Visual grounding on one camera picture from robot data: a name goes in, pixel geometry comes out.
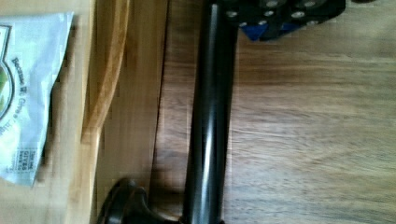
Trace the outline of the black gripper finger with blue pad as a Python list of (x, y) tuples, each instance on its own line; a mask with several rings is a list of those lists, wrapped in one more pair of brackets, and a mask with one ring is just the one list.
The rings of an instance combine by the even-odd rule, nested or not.
[(270, 41), (341, 15), (346, 0), (219, 0), (225, 17), (251, 41)]

